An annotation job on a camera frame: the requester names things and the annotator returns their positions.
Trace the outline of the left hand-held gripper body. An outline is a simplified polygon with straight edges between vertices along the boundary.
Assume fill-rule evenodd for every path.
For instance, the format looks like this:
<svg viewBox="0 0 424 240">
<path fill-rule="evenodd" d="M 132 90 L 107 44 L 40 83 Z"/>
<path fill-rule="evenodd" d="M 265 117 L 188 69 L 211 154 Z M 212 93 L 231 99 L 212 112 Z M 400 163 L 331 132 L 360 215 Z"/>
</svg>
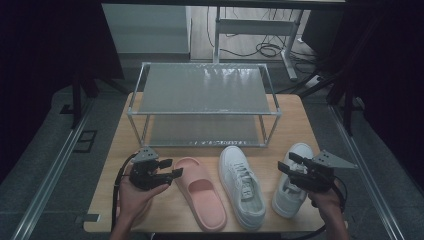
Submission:
<svg viewBox="0 0 424 240">
<path fill-rule="evenodd" d="M 157 173 L 158 158 L 159 155 L 150 147 L 144 147 L 136 153 L 130 160 L 130 182 L 143 191 L 167 184 L 160 179 L 161 174 Z"/>
</svg>

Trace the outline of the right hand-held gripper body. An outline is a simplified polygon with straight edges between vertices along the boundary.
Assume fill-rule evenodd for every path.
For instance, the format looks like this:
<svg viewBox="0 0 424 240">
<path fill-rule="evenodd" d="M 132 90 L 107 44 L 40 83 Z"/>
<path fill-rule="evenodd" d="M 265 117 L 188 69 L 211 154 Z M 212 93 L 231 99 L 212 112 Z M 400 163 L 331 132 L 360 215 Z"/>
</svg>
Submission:
<svg viewBox="0 0 424 240">
<path fill-rule="evenodd" d="M 344 160 L 326 150 L 311 158 L 312 163 L 306 167 L 305 173 L 289 177 L 297 187 L 312 192 L 327 192 L 334 183 L 336 168 L 357 169 L 357 165 Z"/>
</svg>

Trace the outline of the white sneaker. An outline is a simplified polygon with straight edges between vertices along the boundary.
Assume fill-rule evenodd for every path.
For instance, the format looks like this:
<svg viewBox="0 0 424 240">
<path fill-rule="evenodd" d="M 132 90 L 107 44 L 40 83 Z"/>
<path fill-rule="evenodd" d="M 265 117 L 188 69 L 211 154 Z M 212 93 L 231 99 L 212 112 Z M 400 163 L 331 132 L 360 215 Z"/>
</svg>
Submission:
<svg viewBox="0 0 424 240">
<path fill-rule="evenodd" d="M 228 146 L 221 152 L 219 177 L 239 224 L 248 231 L 258 230 L 266 206 L 259 180 L 239 147 Z"/>
<path fill-rule="evenodd" d="M 305 173 L 306 167 L 291 160 L 289 158 L 290 153 L 311 159 L 313 157 L 311 147 L 305 143 L 296 143 L 288 150 L 283 161 L 284 164 L 289 166 L 290 170 L 297 173 Z M 289 176 L 283 173 L 273 195 L 272 208 L 278 215 L 284 218 L 292 218 L 304 203 L 306 195 L 307 193 L 304 190 L 292 184 Z"/>
</svg>

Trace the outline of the pink slipper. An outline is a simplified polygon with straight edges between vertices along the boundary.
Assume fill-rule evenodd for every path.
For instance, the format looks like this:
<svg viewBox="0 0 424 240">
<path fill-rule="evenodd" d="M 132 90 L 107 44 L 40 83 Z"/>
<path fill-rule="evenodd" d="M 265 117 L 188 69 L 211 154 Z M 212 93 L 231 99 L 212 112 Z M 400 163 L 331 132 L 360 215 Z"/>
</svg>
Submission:
<svg viewBox="0 0 424 240">
<path fill-rule="evenodd" d="M 192 157 L 180 159 L 174 169 L 182 169 L 175 182 L 183 194 L 199 227 L 206 232 L 223 229 L 227 215 L 207 167 Z"/>
</svg>

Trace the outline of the metal two-tier shoe rack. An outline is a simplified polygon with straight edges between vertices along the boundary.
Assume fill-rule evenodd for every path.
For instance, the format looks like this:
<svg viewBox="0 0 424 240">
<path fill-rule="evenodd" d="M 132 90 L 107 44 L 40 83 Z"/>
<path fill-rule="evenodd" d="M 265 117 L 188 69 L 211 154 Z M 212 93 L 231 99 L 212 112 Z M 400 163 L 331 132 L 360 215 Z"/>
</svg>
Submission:
<svg viewBox="0 0 424 240">
<path fill-rule="evenodd" d="M 265 147 L 281 115 L 267 66 L 245 63 L 145 63 L 127 110 L 151 147 Z"/>
</svg>

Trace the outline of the person's right hand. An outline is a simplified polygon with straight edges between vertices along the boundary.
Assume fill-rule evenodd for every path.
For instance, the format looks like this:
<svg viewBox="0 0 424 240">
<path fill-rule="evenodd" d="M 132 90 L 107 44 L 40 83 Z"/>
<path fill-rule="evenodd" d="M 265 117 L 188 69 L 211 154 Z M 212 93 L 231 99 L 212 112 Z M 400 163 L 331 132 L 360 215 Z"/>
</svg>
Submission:
<svg viewBox="0 0 424 240">
<path fill-rule="evenodd" d="M 333 189 L 320 193 L 308 191 L 308 197 L 315 203 L 325 223 L 335 223 L 343 220 L 340 200 Z"/>
</svg>

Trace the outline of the person's left hand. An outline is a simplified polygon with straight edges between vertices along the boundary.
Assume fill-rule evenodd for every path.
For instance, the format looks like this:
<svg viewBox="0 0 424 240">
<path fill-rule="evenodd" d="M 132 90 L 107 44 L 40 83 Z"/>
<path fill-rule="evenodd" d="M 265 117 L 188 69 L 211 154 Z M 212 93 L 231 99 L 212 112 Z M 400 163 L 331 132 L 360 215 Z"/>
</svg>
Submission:
<svg viewBox="0 0 424 240">
<path fill-rule="evenodd" d="M 130 164 L 126 170 L 125 175 L 120 182 L 119 200 L 120 200 L 120 213 L 114 227 L 115 230 L 129 231 L 133 225 L 134 220 L 139 217 L 148 202 L 156 195 L 164 192 L 169 188 L 168 184 L 160 185 L 148 191 L 142 191 L 135 187 L 129 180 L 129 175 L 132 170 Z"/>
</svg>

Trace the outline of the black metal stand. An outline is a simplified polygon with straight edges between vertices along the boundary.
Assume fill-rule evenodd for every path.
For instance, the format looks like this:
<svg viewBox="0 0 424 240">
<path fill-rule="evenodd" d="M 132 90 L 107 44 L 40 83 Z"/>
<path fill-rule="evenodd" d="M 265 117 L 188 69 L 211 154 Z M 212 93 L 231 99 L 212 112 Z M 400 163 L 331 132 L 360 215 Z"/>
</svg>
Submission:
<svg viewBox="0 0 424 240">
<path fill-rule="evenodd" d="M 119 83 L 120 79 L 100 76 L 94 71 L 76 72 L 71 81 L 72 103 L 64 105 L 61 114 L 72 116 L 71 128 L 74 129 L 82 122 L 83 115 L 88 110 L 88 105 L 97 97 L 110 91 L 127 96 L 130 90 Z"/>
<path fill-rule="evenodd" d="M 320 89 L 332 85 L 326 101 L 329 105 L 336 105 L 341 99 L 344 99 L 343 115 L 342 115 L 342 126 L 349 135 L 352 135 L 351 131 L 351 117 L 353 111 L 353 85 L 354 79 L 351 76 L 353 64 L 347 62 L 335 75 L 332 77 L 320 81 L 313 87 L 298 93 L 300 98 L 305 98 Z"/>
</svg>

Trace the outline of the white power strip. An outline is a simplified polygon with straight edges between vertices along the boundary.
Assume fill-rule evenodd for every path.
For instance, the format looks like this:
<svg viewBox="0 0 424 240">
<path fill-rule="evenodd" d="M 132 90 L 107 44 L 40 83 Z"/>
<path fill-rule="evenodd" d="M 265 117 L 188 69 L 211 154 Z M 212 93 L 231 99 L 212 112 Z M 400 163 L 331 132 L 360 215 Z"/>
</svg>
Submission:
<svg viewBox="0 0 424 240">
<path fill-rule="evenodd" d="M 318 83 L 320 83 L 322 80 L 323 80 L 323 78 L 322 78 L 321 76 L 319 76 L 319 75 L 315 75 L 315 76 L 314 76 L 311 80 L 309 80 L 309 81 L 305 84 L 305 86 L 306 86 L 307 88 L 311 88 L 311 87 L 313 87 L 313 86 L 317 85 Z"/>
</svg>

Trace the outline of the dark curtain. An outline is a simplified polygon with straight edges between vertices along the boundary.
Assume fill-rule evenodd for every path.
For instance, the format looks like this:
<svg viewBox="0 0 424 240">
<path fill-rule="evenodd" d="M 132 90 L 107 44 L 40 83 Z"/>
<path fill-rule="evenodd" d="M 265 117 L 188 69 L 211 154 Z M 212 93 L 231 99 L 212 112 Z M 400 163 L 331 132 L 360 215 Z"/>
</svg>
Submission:
<svg viewBox="0 0 424 240">
<path fill-rule="evenodd" d="M 0 0 L 0 183 L 32 141 L 53 94 L 121 79 L 102 0 Z"/>
<path fill-rule="evenodd" d="M 424 0 L 364 1 L 381 6 L 347 9 L 336 46 L 355 46 L 375 18 L 381 21 L 330 99 L 347 90 L 360 98 L 366 120 L 424 191 Z"/>
</svg>

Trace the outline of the dark box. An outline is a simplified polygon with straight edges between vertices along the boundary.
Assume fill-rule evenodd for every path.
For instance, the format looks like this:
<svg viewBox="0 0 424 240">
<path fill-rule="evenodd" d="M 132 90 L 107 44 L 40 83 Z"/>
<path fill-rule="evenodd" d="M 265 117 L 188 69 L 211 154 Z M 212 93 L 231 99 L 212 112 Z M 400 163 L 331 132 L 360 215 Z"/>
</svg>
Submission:
<svg viewBox="0 0 424 240">
<path fill-rule="evenodd" d="M 342 11 L 310 11 L 302 40 L 319 58 L 331 54 L 342 18 Z"/>
</svg>

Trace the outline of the grey cabinet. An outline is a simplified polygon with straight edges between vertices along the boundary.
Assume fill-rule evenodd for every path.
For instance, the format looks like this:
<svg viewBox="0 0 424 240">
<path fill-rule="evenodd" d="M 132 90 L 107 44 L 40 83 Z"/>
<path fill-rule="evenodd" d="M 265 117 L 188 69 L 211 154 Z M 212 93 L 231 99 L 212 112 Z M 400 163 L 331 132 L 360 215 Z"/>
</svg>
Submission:
<svg viewBox="0 0 424 240">
<path fill-rule="evenodd" d="M 118 53 L 190 53 L 189 7 L 104 3 L 102 8 Z"/>
</svg>

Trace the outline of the metal floor rail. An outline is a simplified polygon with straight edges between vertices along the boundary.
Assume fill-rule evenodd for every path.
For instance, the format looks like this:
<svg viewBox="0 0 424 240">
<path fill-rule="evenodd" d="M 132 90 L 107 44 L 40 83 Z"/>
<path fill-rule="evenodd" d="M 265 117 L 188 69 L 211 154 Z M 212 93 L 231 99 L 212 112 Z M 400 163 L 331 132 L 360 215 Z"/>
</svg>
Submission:
<svg viewBox="0 0 424 240">
<path fill-rule="evenodd" d="M 94 99 L 87 100 L 85 106 L 83 107 L 80 121 L 70 131 L 64 145 L 51 164 L 47 174 L 45 175 L 41 185 L 39 186 L 28 208 L 26 209 L 26 212 L 23 214 L 23 217 L 17 225 L 10 240 L 30 239 L 32 232 L 34 231 L 60 176 L 62 175 L 62 172 L 69 161 L 70 155 L 73 152 L 75 145 L 77 144 L 86 122 L 88 121 L 94 103 Z"/>
<path fill-rule="evenodd" d="M 342 122 L 342 116 L 334 106 L 328 107 L 329 112 L 334 119 L 337 128 L 342 136 L 342 139 L 348 149 L 351 158 L 356 162 L 357 169 L 364 183 L 364 186 L 370 195 L 371 201 L 376 208 L 376 211 L 382 221 L 382 224 L 390 238 L 390 240 L 405 240 L 404 234 L 398 224 L 396 217 L 394 216 L 390 206 L 383 197 L 377 183 L 375 182 L 371 171 L 365 163 L 365 160 L 352 136 L 348 134 L 348 131 L 344 128 Z"/>
</svg>

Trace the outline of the white desk frame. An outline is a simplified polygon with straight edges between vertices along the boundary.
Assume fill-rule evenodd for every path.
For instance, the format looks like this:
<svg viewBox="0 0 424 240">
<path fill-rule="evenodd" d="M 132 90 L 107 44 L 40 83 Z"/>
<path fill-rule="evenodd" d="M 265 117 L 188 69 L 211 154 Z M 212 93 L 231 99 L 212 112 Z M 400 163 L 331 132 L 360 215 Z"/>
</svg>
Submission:
<svg viewBox="0 0 424 240">
<path fill-rule="evenodd" d="M 222 18 L 221 8 L 216 8 L 215 36 L 213 47 L 213 62 L 220 60 L 220 36 L 223 34 L 236 35 L 261 35 L 287 37 L 279 55 L 285 65 L 285 69 L 292 81 L 297 81 L 298 77 L 294 65 L 290 60 L 290 53 L 296 40 L 298 29 L 303 17 L 303 10 L 298 10 L 293 20 L 252 20 L 252 19 L 229 19 Z"/>
</svg>

